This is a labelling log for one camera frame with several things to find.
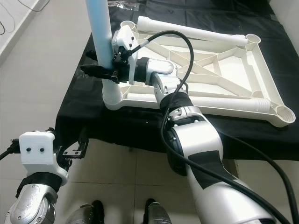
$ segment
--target black tablecloth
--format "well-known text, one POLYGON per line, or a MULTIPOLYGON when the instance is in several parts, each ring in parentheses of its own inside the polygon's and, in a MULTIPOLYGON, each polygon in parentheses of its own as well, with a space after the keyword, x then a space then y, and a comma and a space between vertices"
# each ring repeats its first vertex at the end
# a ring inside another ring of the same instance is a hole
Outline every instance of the black tablecloth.
MULTIPOLYGON (((120 22, 137 23, 138 16, 227 34, 256 34, 260 48, 284 103, 299 112, 299 58, 283 26, 266 0, 139 0, 139 11, 110 7, 114 33, 120 22)), ((95 63, 85 57, 94 49, 92 37, 82 54, 57 115, 56 131, 65 148, 78 140, 83 128, 88 138, 165 152, 159 138, 160 111, 121 108, 109 111, 102 100, 102 82, 79 66, 95 63)), ((261 120, 206 115, 216 129, 240 138, 273 159, 299 161, 299 123, 276 128, 261 120)), ((243 145, 221 136, 224 158, 260 159, 243 145)))

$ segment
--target tiled floor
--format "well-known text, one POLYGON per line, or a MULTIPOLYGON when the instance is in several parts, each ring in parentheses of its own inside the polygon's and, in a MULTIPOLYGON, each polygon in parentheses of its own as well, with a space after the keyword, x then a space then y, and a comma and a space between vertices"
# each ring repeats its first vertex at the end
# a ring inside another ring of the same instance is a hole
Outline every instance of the tiled floor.
MULTIPOLYGON (((55 125, 90 32, 82 0, 51 0, 36 15, 0 69, 2 152, 11 138, 55 125)), ((0 165, 2 224, 26 172, 19 155, 8 156, 0 165)), ((140 224, 149 197, 162 203, 174 224, 199 223, 186 179, 171 171, 164 154, 129 152, 90 140, 86 157, 74 161, 69 180, 58 193, 57 224, 95 199, 105 206, 107 224, 140 224)))

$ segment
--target white plastic frame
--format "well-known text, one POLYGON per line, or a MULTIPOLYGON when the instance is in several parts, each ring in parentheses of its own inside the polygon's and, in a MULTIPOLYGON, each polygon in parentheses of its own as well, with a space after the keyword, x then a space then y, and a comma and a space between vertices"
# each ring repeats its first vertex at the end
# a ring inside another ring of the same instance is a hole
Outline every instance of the white plastic frame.
MULTIPOLYGON (((138 43, 150 34, 138 32, 131 21, 129 25, 138 43)), ((266 120, 276 127, 284 127, 296 119, 286 107, 272 79, 262 52, 260 38, 246 36, 244 47, 192 39, 194 64, 187 79, 189 96, 203 113, 266 120)), ((178 67, 178 76, 185 75, 190 55, 184 40, 161 36, 139 50, 138 58, 167 59, 178 67)), ((123 98, 117 105, 157 108, 154 90, 143 83, 120 84, 123 98)))

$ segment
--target white plastic base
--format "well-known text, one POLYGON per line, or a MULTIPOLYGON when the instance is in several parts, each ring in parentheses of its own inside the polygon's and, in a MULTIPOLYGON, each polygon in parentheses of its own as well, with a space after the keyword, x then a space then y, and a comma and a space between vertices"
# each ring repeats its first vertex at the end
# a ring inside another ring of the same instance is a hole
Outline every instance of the white plastic base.
POLYGON ((67 183, 69 174, 56 160, 53 149, 55 136, 49 132, 26 132, 19 137, 21 161, 27 176, 36 172, 47 172, 62 178, 61 186, 67 183))
MULTIPOLYGON (((136 25, 129 25, 133 34, 143 43, 150 37, 138 33, 136 25)), ((189 96, 203 113, 267 120, 276 127, 295 121, 295 114, 286 107, 277 91, 262 52, 260 38, 246 36, 248 44, 238 47, 219 42, 191 40, 194 48, 192 73, 187 79, 189 96)), ((170 60, 183 78, 190 54, 184 40, 161 36, 139 50, 138 58, 150 57, 170 60)), ((158 109, 154 89, 143 83, 120 85, 123 98, 115 108, 135 106, 158 109)))

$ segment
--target white pipe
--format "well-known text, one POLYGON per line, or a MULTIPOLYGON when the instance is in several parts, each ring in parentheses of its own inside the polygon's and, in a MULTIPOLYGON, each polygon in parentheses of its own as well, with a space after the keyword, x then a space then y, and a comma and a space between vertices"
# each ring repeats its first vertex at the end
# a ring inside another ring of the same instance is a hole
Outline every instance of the white pipe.
MULTIPOLYGON (((111 44, 108 2, 107 0, 86 0, 86 6, 99 66, 111 69, 114 53, 111 44)), ((111 80, 102 79, 102 82, 104 103, 108 109, 115 110, 114 106, 122 99, 121 89, 111 80)))
MULTIPOLYGON (((155 95, 152 94, 128 93, 127 99, 156 102, 155 95)), ((190 97, 190 99, 196 106, 215 107, 238 111, 252 111, 260 113, 268 113, 270 110, 270 101, 262 98, 232 99, 214 97, 190 97)))
POLYGON ((139 16, 137 29, 143 32, 161 32, 165 30, 176 30, 189 38, 201 39, 206 41, 223 42, 237 46, 245 46, 248 40, 243 35, 220 34, 203 29, 180 26, 172 23, 151 20, 149 17, 139 16))

